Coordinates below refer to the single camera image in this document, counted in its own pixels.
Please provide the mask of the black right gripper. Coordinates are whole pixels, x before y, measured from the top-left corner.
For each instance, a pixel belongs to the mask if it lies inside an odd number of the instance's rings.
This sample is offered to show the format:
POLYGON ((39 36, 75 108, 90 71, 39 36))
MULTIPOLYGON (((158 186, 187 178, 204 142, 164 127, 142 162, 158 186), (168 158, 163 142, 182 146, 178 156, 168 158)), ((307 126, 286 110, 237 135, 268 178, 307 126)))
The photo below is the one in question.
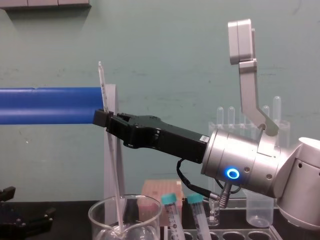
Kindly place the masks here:
POLYGON ((209 137, 151 115, 131 115, 98 109, 93 124, 123 140, 127 147, 149 148, 197 164, 202 163, 209 137))

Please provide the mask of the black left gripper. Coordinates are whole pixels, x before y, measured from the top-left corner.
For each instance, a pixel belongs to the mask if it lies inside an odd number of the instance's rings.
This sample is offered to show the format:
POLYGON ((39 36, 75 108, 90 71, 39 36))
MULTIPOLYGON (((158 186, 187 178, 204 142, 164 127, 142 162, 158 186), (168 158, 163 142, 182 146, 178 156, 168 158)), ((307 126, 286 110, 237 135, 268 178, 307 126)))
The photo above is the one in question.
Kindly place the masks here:
POLYGON ((0 239, 25 240, 34 237, 38 232, 47 232, 51 229, 55 218, 56 209, 51 207, 42 215, 24 222, 23 217, 7 205, 6 201, 14 198, 14 186, 0 190, 0 239))

